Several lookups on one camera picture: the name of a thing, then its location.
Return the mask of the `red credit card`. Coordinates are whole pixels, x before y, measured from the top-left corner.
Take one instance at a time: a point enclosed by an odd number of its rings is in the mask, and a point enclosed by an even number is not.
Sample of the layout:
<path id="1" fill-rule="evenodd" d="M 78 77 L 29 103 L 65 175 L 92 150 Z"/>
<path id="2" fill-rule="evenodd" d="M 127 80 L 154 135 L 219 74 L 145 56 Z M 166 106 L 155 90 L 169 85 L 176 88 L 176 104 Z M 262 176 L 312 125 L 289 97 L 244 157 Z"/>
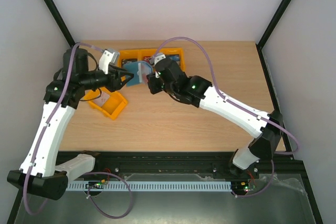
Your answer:
<path id="1" fill-rule="evenodd" d="M 140 76 L 141 76 L 141 81 L 144 84 L 148 83 L 148 78 L 147 75 L 151 74 L 153 72 L 153 68 L 151 65 L 145 63 L 140 63 Z"/>

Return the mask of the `teal leather card holder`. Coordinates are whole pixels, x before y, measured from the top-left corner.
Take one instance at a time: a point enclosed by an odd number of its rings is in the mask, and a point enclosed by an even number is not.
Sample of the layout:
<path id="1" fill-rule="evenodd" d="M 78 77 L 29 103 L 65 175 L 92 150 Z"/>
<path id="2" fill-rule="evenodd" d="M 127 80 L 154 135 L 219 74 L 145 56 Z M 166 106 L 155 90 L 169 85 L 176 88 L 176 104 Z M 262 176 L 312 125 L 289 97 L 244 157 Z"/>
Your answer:
<path id="1" fill-rule="evenodd" d="M 123 68 L 126 69 L 128 72 L 131 72 L 134 74 L 133 79 L 127 84 L 127 87 L 131 87 L 131 86 L 138 85 L 138 84 L 144 84 L 142 83 L 141 76 L 140 76 L 140 63 L 145 63 L 145 61 L 136 61 L 136 62 L 125 64 L 123 66 Z"/>

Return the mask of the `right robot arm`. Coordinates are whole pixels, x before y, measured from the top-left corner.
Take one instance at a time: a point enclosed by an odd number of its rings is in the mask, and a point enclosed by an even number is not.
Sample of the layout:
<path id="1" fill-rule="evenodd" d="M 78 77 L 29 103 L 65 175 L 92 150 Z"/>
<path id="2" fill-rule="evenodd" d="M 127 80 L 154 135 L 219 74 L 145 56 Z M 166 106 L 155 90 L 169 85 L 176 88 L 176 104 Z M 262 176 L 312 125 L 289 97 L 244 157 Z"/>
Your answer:
<path id="1" fill-rule="evenodd" d="M 241 103 L 200 76 L 187 76 L 179 64 L 164 54 L 153 60 L 154 73 L 147 76 L 152 94 L 164 91 L 173 100 L 211 111 L 238 125 L 253 137 L 243 148 L 236 150 L 228 163 L 228 171 L 236 178 L 243 177 L 259 160 L 273 158 L 282 138 L 280 112 L 267 113 Z"/>

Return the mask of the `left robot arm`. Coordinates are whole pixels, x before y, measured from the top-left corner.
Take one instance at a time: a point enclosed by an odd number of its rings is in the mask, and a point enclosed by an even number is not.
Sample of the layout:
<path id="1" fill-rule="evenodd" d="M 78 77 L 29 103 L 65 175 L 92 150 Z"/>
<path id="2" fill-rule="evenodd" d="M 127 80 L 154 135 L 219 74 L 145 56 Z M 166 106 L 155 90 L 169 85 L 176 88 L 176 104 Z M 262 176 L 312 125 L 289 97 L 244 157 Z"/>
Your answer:
<path id="1" fill-rule="evenodd" d="M 87 90 L 120 90 L 134 75 L 115 66 L 119 52 L 105 49 L 96 70 L 89 70 L 91 54 L 83 48 L 63 55 L 61 78 L 54 75 L 44 96 L 43 115 L 33 144 L 18 170 L 7 181 L 25 193 L 58 200 L 70 182 L 94 169 L 98 153 L 84 151 L 61 164 L 56 159 L 67 125 Z"/>

